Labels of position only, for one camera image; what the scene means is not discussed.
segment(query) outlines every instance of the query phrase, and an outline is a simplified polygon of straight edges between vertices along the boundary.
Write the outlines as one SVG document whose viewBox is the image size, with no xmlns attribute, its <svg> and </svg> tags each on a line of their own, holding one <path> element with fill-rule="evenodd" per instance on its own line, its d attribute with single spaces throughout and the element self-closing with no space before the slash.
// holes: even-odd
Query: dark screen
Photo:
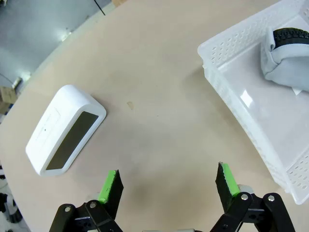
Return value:
<svg viewBox="0 0 309 232">
<path fill-rule="evenodd" d="M 46 170 L 63 168 L 76 146 L 83 139 L 97 118 L 98 115 L 94 115 L 85 111 L 81 113 L 60 144 L 52 160 L 49 162 Z"/>
</svg>

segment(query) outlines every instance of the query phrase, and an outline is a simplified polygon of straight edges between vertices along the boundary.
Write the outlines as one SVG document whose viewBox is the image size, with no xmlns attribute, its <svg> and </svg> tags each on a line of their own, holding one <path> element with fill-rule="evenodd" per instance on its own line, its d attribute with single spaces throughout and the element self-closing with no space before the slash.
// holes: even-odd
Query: wooden tabletop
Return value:
<svg viewBox="0 0 309 232">
<path fill-rule="evenodd" d="M 125 186 L 116 218 L 123 231 L 209 231 L 223 213 L 214 182 L 219 161 L 258 196 L 281 194 L 296 231 L 305 231 L 309 203 L 295 205 L 274 183 L 197 54 L 199 44 L 270 4 L 130 0 L 76 30 L 33 74 L 0 125 L 0 160 L 32 231 L 48 231 L 61 204 L 95 198 L 112 169 Z M 66 173 L 40 177 L 25 147 L 66 84 L 90 93 L 108 115 Z"/>
</svg>

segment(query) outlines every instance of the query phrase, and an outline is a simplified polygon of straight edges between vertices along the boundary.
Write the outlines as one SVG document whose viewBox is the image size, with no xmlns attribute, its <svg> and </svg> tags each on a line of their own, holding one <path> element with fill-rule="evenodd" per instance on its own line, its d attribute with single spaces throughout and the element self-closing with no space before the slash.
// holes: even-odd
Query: black cable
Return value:
<svg viewBox="0 0 309 232">
<path fill-rule="evenodd" d="M 93 0 L 93 1 L 95 1 L 95 3 L 96 3 L 96 5 L 98 6 L 98 8 L 102 11 L 102 8 L 100 7 L 100 5 L 97 3 L 97 1 L 96 0 Z"/>
<path fill-rule="evenodd" d="M 5 75 L 3 75 L 3 74 L 0 73 L 0 76 L 3 76 L 4 79 L 6 79 L 7 81 L 9 81 L 11 84 L 13 84 L 13 82 L 12 82 L 9 78 L 7 78 Z"/>
</svg>

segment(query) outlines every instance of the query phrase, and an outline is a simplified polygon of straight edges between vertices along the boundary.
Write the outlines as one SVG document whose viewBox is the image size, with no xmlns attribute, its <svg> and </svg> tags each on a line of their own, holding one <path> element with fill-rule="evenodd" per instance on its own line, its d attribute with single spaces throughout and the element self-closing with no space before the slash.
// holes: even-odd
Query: white plastic basket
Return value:
<svg viewBox="0 0 309 232">
<path fill-rule="evenodd" d="M 282 0 L 198 47 L 205 77 L 232 111 L 276 183 L 297 204 L 309 197 L 309 93 L 266 81 L 260 41 L 267 27 L 309 31 L 309 0 Z"/>
</svg>

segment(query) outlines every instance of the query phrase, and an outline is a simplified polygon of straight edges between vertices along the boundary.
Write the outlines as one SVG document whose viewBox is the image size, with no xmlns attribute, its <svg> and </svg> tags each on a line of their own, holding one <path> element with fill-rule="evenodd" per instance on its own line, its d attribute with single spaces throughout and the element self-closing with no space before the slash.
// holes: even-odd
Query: black wheel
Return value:
<svg viewBox="0 0 309 232">
<path fill-rule="evenodd" d="M 287 44 L 309 44 L 309 33 L 297 28 L 281 28 L 274 31 L 275 49 Z"/>
</svg>

